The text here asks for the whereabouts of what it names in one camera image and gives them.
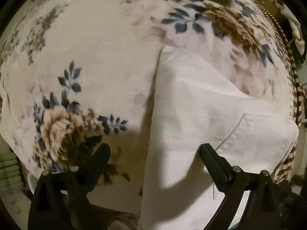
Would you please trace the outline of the white pants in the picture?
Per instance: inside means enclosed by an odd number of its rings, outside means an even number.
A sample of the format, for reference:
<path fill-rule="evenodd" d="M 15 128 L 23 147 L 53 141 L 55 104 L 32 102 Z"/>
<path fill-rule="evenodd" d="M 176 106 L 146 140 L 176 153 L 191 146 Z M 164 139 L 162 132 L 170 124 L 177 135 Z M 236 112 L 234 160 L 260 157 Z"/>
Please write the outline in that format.
<path fill-rule="evenodd" d="M 243 94 L 208 61 L 183 48 L 162 49 L 139 225 L 203 229 L 217 211 L 217 190 L 198 155 L 210 144 L 243 171 L 273 172 L 299 129 L 262 99 Z"/>

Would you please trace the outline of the floral fleece blanket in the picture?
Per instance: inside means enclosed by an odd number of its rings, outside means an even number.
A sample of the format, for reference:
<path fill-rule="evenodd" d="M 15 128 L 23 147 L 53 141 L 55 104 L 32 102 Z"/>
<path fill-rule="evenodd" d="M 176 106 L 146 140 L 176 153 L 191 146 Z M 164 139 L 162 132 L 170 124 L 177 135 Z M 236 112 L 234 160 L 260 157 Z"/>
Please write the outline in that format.
<path fill-rule="evenodd" d="M 166 45 L 300 124 L 292 53 L 256 0 L 28 0 L 1 36 L 1 136 L 36 177 L 106 142 L 111 160 L 89 198 L 137 212 Z"/>

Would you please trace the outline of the pile of clothes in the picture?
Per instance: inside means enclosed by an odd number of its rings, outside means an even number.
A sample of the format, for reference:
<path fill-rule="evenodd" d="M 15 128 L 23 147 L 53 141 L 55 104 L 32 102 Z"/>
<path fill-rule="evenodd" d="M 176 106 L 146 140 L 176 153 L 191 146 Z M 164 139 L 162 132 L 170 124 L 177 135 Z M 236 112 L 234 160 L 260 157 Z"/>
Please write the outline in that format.
<path fill-rule="evenodd" d="M 281 14 L 288 20 L 290 25 L 291 33 L 289 44 L 291 45 L 294 43 L 295 49 L 297 50 L 299 57 L 302 59 L 301 63 L 306 64 L 306 41 L 304 39 L 301 24 L 285 3 L 283 3 L 281 7 Z"/>

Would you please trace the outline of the brown wooden cabinet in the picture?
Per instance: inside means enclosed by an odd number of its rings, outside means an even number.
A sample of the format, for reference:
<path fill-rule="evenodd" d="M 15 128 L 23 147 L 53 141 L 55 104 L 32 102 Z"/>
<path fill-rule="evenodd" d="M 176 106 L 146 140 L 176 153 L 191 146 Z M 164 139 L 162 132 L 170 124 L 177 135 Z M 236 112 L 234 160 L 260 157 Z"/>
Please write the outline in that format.
<path fill-rule="evenodd" d="M 257 0 L 257 2 L 265 8 L 277 21 L 283 21 L 284 16 L 281 10 L 271 0 Z"/>

